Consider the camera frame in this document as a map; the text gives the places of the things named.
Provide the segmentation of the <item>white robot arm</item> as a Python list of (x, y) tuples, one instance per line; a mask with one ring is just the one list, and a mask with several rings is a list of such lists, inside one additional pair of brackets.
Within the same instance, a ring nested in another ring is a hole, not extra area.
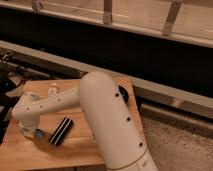
[(158, 171), (118, 84), (106, 73), (90, 72), (77, 87), (44, 99), (25, 93), (12, 116), (28, 134), (36, 131), (42, 114), (77, 106), (86, 116), (108, 171)]

